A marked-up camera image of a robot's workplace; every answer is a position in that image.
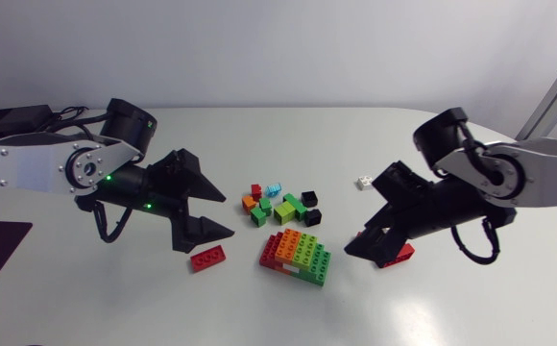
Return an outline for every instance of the white wall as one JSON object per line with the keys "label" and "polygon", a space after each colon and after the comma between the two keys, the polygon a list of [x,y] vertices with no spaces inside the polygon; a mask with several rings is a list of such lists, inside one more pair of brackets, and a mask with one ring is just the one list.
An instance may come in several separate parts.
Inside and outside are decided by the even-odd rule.
{"label": "white wall", "polygon": [[0,0],[0,108],[391,106],[514,136],[557,76],[557,0]]}

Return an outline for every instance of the orange lego brick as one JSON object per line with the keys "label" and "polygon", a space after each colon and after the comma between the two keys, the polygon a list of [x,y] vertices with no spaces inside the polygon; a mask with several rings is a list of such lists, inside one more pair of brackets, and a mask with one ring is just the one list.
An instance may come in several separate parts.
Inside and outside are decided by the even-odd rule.
{"label": "orange lego brick", "polygon": [[257,202],[253,199],[253,196],[244,196],[242,197],[242,208],[247,214],[251,214],[251,210],[255,208]]}
{"label": "orange lego brick", "polygon": [[281,263],[291,264],[291,260],[294,258],[294,254],[298,248],[301,234],[302,233],[298,231],[286,229],[278,244],[278,249],[275,252],[275,260]]}

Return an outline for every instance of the red lego brick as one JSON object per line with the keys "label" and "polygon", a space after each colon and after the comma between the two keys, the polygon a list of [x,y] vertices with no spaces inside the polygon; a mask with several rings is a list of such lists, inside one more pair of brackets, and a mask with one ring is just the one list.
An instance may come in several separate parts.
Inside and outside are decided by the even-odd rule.
{"label": "red lego brick", "polygon": [[191,264],[193,264],[193,271],[199,272],[206,269],[211,265],[225,260],[225,253],[221,245],[215,246],[202,253],[191,256]]}
{"label": "red lego brick", "polygon": [[278,232],[277,235],[270,235],[266,247],[263,249],[263,253],[259,258],[259,264],[274,269],[277,266],[282,266],[277,260],[275,260],[275,252],[277,251],[280,240],[282,239],[282,232]]}
{"label": "red lego brick", "polygon": [[400,252],[396,256],[396,259],[383,264],[382,268],[387,268],[390,265],[406,261],[410,259],[411,256],[413,256],[413,253],[415,253],[415,249],[413,249],[413,246],[411,246],[411,244],[404,244],[404,246],[402,246],[402,249],[400,249]]}
{"label": "red lego brick", "polygon": [[261,185],[253,184],[251,185],[251,195],[256,202],[259,202],[259,198],[261,198]]}

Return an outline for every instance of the black cable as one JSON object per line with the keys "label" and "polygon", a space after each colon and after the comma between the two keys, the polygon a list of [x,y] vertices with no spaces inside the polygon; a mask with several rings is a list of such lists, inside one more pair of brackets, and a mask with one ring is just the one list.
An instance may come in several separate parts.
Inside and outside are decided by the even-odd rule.
{"label": "black cable", "polygon": [[477,170],[477,172],[481,173],[483,176],[488,178],[488,180],[494,185],[501,185],[502,184],[502,174],[495,170],[489,169],[486,167],[481,158],[477,154],[477,148],[486,149],[487,147],[479,142],[474,140],[469,128],[466,126],[464,122],[459,122],[458,127],[462,131],[464,135],[464,141],[462,142],[462,146],[464,147],[464,153],[467,155],[469,162],[471,163],[472,167]]}
{"label": "black cable", "polygon": [[78,127],[79,129],[81,129],[86,137],[88,138],[88,140],[93,140],[93,135],[91,134],[91,132],[86,128],[85,125],[76,125],[76,127]]}
{"label": "black cable", "polygon": [[[71,113],[71,112],[73,112],[73,111],[76,112],[76,113],[74,114],[74,116],[69,117],[69,118],[67,118],[67,119],[63,119],[63,118],[62,118],[62,116],[63,116],[64,114],[68,114],[68,113]],[[63,109],[62,111],[60,111],[60,112],[58,113],[58,115],[59,115],[59,117],[60,117],[59,120],[73,120],[73,119],[79,117],[80,115],[82,115],[85,111],[88,111],[88,107],[86,107],[86,106],[67,107],[67,108]]]}
{"label": "black cable", "polygon": [[97,224],[99,237],[102,238],[102,240],[104,240],[106,243],[112,243],[121,235],[121,232],[123,232],[123,229],[127,224],[127,220],[129,220],[129,216],[132,214],[132,209],[125,209],[120,221],[116,223],[116,228],[114,228],[114,231],[112,231],[112,233],[109,235],[108,221],[106,220],[106,209],[104,209],[104,205],[101,202],[95,201],[95,205],[93,206],[93,214],[95,215],[95,223]]}
{"label": "black cable", "polygon": [[462,251],[464,255],[466,255],[469,259],[478,264],[491,264],[496,260],[498,254],[500,253],[498,235],[496,234],[496,228],[490,224],[490,221],[488,221],[487,218],[483,219],[483,222],[481,224],[483,225],[483,231],[492,244],[492,254],[488,258],[477,256],[469,251],[469,249],[467,249],[467,247],[462,242],[462,239],[460,239],[457,227],[451,226],[451,235],[453,236],[453,240],[458,245],[460,251]]}
{"label": "black cable", "polygon": [[104,121],[104,120],[108,120],[110,117],[111,117],[111,114],[106,113],[106,114],[93,116],[93,117],[89,117],[89,118],[84,118],[84,119],[63,120],[63,121],[58,122],[57,124],[51,126],[50,128],[48,128],[48,130],[46,130],[46,132],[53,133],[53,132],[56,132],[58,130],[68,128],[68,127],[72,127],[72,126],[93,124],[93,123],[101,122],[101,121]]}
{"label": "black cable", "polygon": [[432,173],[434,173],[434,175],[435,175],[437,178],[441,178],[441,179],[444,179],[444,178],[446,178],[446,177],[449,176],[449,173],[441,173],[441,171],[438,170],[438,169],[433,170]]}

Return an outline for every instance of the white lego brick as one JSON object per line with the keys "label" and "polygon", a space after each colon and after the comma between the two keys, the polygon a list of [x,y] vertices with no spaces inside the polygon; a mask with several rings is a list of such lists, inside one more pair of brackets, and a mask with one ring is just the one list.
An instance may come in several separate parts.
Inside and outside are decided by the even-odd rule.
{"label": "white lego brick", "polygon": [[367,190],[373,188],[373,177],[363,176],[357,178],[357,187],[361,190]]}
{"label": "white lego brick", "polygon": [[293,266],[293,265],[289,265],[289,264],[283,263],[283,264],[282,264],[282,267],[283,267],[283,269],[287,269],[287,270],[289,270],[290,272],[293,272],[293,273],[296,273],[296,274],[300,273],[300,268],[295,267],[295,266]]}

